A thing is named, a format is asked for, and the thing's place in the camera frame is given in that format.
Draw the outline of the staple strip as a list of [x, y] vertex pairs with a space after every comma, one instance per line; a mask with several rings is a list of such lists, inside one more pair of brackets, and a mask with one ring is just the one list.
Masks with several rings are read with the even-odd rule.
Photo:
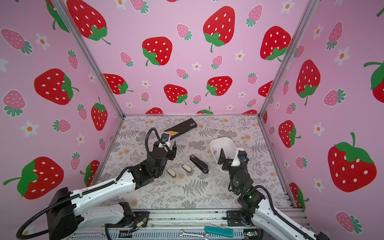
[[182, 165], [182, 168], [187, 171], [188, 173], [190, 173], [192, 171], [192, 168], [186, 164]]
[[172, 178], [175, 178], [176, 177], [176, 172], [172, 169], [167, 169], [167, 173], [172, 177]]

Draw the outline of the black stapler body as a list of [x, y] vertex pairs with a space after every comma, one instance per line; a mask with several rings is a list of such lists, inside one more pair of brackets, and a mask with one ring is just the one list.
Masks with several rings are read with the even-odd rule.
[[190, 156], [190, 161], [195, 164], [196, 167], [198, 167], [204, 174], [209, 173], [209, 167], [208, 165], [200, 160], [198, 157], [195, 155]]

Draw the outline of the black stapler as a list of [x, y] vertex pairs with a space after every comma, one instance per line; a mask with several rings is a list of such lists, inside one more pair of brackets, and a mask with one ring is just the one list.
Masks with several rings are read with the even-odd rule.
[[177, 124], [165, 130], [165, 133], [170, 134], [171, 140], [173, 140], [174, 138], [179, 137], [196, 127], [197, 123], [192, 118], [190, 118], [180, 124]]

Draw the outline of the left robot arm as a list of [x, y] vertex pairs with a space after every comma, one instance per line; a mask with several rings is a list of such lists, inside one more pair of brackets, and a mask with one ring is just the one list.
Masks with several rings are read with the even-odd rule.
[[111, 180], [92, 187], [70, 192], [68, 188], [56, 192], [47, 212], [49, 238], [62, 240], [75, 231], [96, 225], [133, 227], [137, 217], [127, 202], [99, 207], [106, 200], [123, 193], [138, 190], [159, 178], [167, 161], [176, 156], [177, 145], [154, 148], [147, 159], [133, 167], [127, 167]]

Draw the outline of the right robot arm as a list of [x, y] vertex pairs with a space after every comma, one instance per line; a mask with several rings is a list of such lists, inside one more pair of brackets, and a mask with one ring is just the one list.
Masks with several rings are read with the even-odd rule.
[[254, 185], [248, 171], [248, 154], [237, 148], [232, 159], [220, 151], [218, 165], [229, 173], [228, 190], [238, 196], [241, 219], [246, 225], [254, 225], [276, 240], [328, 240], [324, 233], [316, 234], [299, 225], [274, 207], [271, 194], [261, 185]]

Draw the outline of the green circuit board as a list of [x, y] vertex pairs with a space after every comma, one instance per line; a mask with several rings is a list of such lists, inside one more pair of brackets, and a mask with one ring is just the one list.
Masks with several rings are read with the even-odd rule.
[[259, 240], [259, 237], [257, 230], [244, 230], [244, 240]]

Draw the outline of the silver wrench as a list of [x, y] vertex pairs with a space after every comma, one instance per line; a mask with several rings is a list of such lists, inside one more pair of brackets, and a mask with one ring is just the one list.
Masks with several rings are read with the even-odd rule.
[[198, 234], [198, 233], [187, 233], [184, 230], [181, 230], [179, 233], [180, 237], [196, 237], [196, 238], [202, 238], [204, 240], [209, 240], [209, 234]]

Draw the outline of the teal handled tool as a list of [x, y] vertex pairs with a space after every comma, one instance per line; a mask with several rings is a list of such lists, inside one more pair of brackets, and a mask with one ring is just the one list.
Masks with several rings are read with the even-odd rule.
[[232, 229], [223, 229], [223, 228], [206, 226], [204, 227], [204, 231], [208, 233], [210, 237], [214, 237], [214, 236], [227, 237], [227, 238], [234, 237], [234, 230]]

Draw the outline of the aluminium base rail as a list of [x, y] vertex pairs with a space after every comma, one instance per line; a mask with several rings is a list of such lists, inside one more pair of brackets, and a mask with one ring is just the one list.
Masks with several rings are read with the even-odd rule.
[[234, 209], [194, 209], [194, 210], [137, 210], [139, 220], [147, 216], [146, 226], [129, 233], [129, 228], [109, 228], [97, 224], [72, 234], [70, 240], [200, 240], [196, 237], [180, 237], [187, 233], [204, 234], [204, 227], [211, 226], [234, 230], [234, 240], [244, 240], [244, 230], [257, 230], [258, 227], [246, 227], [235, 223]]

